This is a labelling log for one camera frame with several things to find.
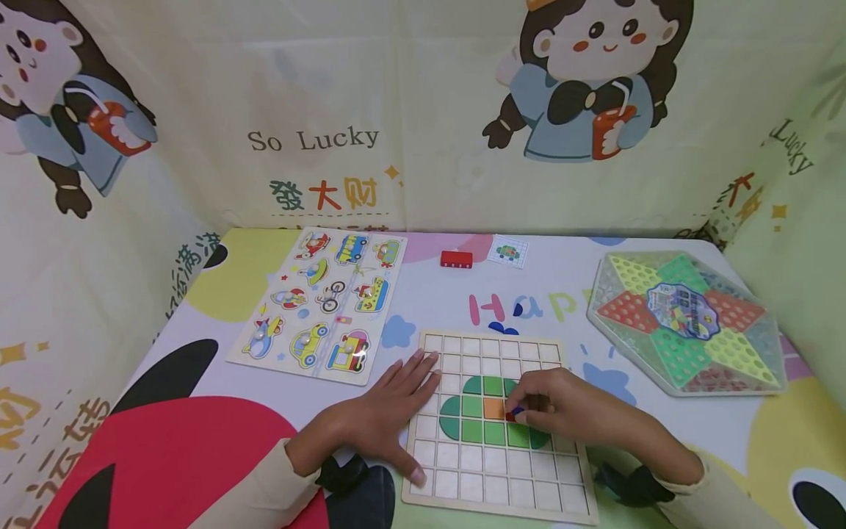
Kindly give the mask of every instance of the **vehicle puzzle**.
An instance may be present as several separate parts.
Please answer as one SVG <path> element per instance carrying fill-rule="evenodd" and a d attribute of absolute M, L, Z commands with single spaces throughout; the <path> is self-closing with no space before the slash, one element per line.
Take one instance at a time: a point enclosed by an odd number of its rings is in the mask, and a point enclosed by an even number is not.
<path fill-rule="evenodd" d="M 406 239 L 306 228 L 227 361 L 365 385 Z"/>

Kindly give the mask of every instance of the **wooden puzzle board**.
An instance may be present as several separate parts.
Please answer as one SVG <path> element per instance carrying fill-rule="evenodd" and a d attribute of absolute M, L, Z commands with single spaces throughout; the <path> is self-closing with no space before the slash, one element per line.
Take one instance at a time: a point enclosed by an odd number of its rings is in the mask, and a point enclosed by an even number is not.
<path fill-rule="evenodd" d="M 505 416 L 522 373 L 566 366 L 561 342 L 425 330 L 420 347 L 442 353 L 442 379 L 409 426 L 426 485 L 403 480 L 404 502 L 599 524 L 585 447 Z"/>
<path fill-rule="evenodd" d="M 226 360 L 367 384 L 407 240 L 306 228 Z"/>

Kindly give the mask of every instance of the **child's hand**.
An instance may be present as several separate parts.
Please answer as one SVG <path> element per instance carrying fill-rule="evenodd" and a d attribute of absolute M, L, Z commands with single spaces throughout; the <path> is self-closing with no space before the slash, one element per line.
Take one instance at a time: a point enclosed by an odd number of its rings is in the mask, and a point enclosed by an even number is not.
<path fill-rule="evenodd" d="M 624 448 L 647 414 L 559 367 L 524 373 L 505 409 L 525 411 L 515 420 L 583 444 Z"/>
<path fill-rule="evenodd" d="M 631 453 L 667 482 L 698 483 L 704 467 L 698 455 L 681 444 L 653 416 L 626 404 L 559 367 L 523 374 L 505 409 L 544 432 L 583 444 L 604 444 Z"/>
<path fill-rule="evenodd" d="M 294 470 L 307 476 L 341 446 L 359 454 L 384 460 L 395 466 L 415 485 L 422 486 L 426 475 L 408 452 L 399 446 L 399 433 L 423 407 L 441 382 L 441 372 L 423 380 L 437 361 L 438 354 L 424 358 L 414 353 L 403 365 L 390 366 L 367 393 L 329 406 L 288 442 L 288 457 Z"/>

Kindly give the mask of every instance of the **cream sleeve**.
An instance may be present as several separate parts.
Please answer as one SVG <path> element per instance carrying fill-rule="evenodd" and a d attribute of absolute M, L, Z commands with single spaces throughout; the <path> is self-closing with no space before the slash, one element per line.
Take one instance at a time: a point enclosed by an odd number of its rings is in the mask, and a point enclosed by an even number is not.
<path fill-rule="evenodd" d="M 783 529 L 732 478 L 698 454 L 705 476 L 695 485 L 675 485 L 657 480 L 676 497 L 658 507 L 677 529 Z"/>
<path fill-rule="evenodd" d="M 282 439 L 258 465 L 200 515 L 189 529 L 279 529 L 286 527 L 314 498 L 320 470 L 298 476 Z"/>

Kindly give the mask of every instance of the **grid board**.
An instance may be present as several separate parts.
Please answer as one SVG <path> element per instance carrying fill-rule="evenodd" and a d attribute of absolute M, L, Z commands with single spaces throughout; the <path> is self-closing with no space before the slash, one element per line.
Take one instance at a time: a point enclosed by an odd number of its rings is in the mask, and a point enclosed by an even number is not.
<path fill-rule="evenodd" d="M 505 398 L 522 373 L 566 366 L 561 342 L 424 330 L 441 383 L 412 418 L 407 450 L 426 485 L 409 504 L 598 525 L 585 447 L 514 422 Z"/>

